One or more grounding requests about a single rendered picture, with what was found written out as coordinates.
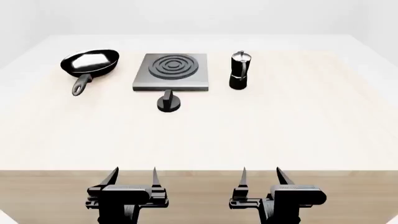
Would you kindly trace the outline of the black frying pan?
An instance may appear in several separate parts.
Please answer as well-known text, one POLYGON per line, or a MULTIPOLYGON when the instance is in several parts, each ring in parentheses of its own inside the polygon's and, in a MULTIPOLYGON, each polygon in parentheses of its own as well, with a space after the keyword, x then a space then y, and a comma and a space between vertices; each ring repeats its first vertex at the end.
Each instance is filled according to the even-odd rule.
POLYGON ((120 55, 116 50, 98 49, 68 55, 60 62, 62 70, 77 78, 72 87, 72 95, 83 93, 94 78, 112 72, 118 64, 120 55))

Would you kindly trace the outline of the black moka pot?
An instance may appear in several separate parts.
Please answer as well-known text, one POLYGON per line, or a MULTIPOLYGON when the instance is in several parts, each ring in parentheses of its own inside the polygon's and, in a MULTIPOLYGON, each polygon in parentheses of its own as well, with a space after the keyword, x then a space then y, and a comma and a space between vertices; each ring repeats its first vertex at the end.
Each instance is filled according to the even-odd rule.
POLYGON ((250 63, 251 56, 243 50, 236 52, 231 56, 229 87, 235 90, 242 90, 247 87, 250 63))

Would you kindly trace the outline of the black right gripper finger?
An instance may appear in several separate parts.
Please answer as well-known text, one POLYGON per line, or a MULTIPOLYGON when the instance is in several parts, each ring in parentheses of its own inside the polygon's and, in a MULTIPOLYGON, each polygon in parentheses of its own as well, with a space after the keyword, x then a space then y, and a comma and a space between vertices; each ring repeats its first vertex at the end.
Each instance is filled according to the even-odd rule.
POLYGON ((294 185, 294 182, 279 167, 276 167, 276 173, 279 184, 274 184, 270 187, 270 193, 266 197, 269 200, 274 200, 274 193, 278 185, 294 185))
POLYGON ((247 185, 246 168, 243 168, 243 173, 239 185, 233 190, 233 199, 247 199, 249 188, 247 185))

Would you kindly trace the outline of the black stove knob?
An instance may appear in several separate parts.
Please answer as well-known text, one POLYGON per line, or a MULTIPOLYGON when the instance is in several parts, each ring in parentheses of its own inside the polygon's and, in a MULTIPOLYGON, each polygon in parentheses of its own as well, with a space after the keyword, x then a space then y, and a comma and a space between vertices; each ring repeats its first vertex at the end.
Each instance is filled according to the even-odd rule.
POLYGON ((180 98, 175 96, 172 90, 166 90, 164 95, 157 100, 158 110, 164 113, 177 111, 181 106, 180 98))

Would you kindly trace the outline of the grey square stove plate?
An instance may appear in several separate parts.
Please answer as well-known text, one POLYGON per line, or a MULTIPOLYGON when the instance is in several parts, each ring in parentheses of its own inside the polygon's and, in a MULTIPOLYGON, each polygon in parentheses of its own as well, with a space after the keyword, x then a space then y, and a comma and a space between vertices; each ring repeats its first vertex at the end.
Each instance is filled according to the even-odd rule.
POLYGON ((145 54, 134 91, 208 91, 207 54, 145 54))

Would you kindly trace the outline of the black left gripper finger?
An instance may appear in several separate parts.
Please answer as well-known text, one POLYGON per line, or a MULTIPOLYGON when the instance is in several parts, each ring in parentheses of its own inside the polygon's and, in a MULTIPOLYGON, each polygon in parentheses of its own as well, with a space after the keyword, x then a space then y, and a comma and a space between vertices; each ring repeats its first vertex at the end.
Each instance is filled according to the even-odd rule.
POLYGON ((108 175, 100 184, 97 184, 96 186, 92 186, 87 189, 88 193, 88 198, 95 198, 98 196, 98 194, 106 187, 109 185, 113 185, 116 183, 117 178, 118 178, 118 173, 119 173, 119 167, 116 167, 110 175, 108 175))
POLYGON ((151 187, 151 199, 156 201, 167 201, 167 191, 160 184, 160 180, 157 175, 156 167, 152 171, 152 187, 151 187))

